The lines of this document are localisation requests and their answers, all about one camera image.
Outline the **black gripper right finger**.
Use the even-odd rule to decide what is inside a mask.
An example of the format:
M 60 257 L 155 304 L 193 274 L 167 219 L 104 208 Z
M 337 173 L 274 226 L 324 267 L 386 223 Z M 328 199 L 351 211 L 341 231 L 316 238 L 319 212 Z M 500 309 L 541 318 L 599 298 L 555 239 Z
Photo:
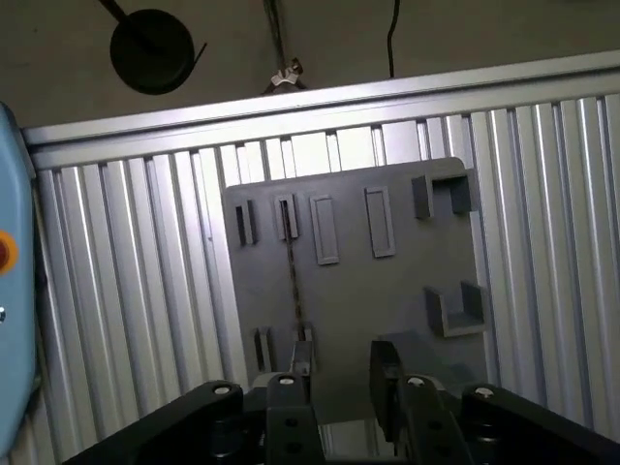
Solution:
M 506 389 L 455 396 L 405 372 L 394 345 L 371 344 L 369 385 L 387 442 L 410 464 L 616 464 L 618 443 Z

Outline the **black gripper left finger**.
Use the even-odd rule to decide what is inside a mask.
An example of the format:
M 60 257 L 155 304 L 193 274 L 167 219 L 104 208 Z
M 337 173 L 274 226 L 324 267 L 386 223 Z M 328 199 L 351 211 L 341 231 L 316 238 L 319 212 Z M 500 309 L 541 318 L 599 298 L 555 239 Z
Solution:
M 263 374 L 249 391 L 207 382 L 100 443 L 72 464 L 320 464 L 310 403 L 312 344 L 294 343 L 287 372 Z

